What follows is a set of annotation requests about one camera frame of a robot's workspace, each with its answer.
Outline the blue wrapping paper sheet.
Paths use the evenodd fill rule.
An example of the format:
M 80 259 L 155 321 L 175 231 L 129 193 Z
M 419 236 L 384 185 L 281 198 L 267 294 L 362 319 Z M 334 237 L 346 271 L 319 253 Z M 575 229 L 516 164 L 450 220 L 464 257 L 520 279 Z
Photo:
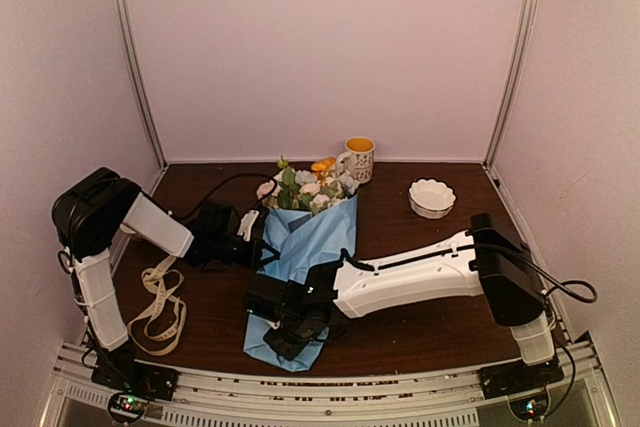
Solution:
M 280 252 L 280 258 L 267 264 L 264 273 L 281 281 L 304 283 L 309 269 L 336 261 L 341 250 L 353 254 L 357 239 L 358 197 L 343 199 L 317 215 L 307 211 L 273 209 L 266 218 L 263 240 Z M 293 360 L 276 354 L 264 340 L 270 325 L 249 315 L 243 351 L 247 355 L 289 372 L 311 369 L 323 349 L 323 343 L 311 342 Z

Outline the white flower stem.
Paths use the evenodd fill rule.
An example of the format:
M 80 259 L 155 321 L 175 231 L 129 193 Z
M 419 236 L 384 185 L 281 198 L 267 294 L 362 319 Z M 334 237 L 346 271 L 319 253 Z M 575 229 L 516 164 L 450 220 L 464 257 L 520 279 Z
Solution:
M 301 210 L 317 215 L 334 206 L 343 194 L 343 188 L 333 178 L 304 184 L 298 193 L 298 206 Z

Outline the orange flower stem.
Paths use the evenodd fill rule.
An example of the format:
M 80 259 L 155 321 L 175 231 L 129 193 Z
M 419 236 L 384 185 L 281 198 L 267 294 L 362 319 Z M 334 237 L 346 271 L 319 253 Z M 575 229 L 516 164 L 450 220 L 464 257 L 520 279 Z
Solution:
M 311 165 L 311 172 L 319 179 L 328 177 L 336 164 L 335 157 L 326 157 Z

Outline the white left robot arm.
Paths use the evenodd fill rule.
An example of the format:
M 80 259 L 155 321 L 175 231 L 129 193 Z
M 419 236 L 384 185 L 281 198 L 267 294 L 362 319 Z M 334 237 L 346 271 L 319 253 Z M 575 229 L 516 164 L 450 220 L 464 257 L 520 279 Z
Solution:
M 257 269 L 279 253 L 255 236 L 267 208 L 257 203 L 237 225 L 232 205 L 210 194 L 186 216 L 161 207 L 136 182 L 100 167 L 54 202 L 52 221 L 61 244 L 59 259 L 71 276 L 77 305 L 98 345 L 112 352 L 129 340 L 113 284 L 113 243 L 137 236 L 164 251 L 171 261 L 204 268 L 211 262 Z

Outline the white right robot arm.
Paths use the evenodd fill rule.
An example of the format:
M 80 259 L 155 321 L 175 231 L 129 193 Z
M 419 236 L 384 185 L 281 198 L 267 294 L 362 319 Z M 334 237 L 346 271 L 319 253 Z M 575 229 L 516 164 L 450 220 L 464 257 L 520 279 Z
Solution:
M 550 373 L 555 356 L 530 250 L 518 237 L 500 232 L 488 214 L 473 216 L 466 231 L 405 253 L 357 261 L 342 250 L 336 260 L 311 267 L 304 283 L 288 281 L 279 293 L 262 315 L 271 323 L 264 340 L 289 361 L 344 319 L 479 295 L 519 348 L 521 359 L 512 370 L 519 387 L 535 387 Z

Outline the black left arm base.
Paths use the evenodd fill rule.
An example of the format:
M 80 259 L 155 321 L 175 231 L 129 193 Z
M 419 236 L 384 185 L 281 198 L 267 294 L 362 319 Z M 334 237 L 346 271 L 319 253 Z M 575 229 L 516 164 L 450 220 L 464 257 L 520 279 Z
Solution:
M 148 400 L 173 399 L 178 371 L 137 361 L 136 346 L 132 341 L 126 341 L 112 351 L 100 346 L 94 351 L 97 354 L 91 376 L 94 383 Z

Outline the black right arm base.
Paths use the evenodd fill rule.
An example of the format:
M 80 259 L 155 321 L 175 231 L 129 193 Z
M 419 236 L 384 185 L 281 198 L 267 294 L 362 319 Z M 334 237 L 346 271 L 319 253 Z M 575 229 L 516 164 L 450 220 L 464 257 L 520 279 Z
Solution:
M 522 360 L 483 367 L 478 371 L 485 399 L 512 396 L 546 387 L 564 379 L 557 359 L 527 365 Z

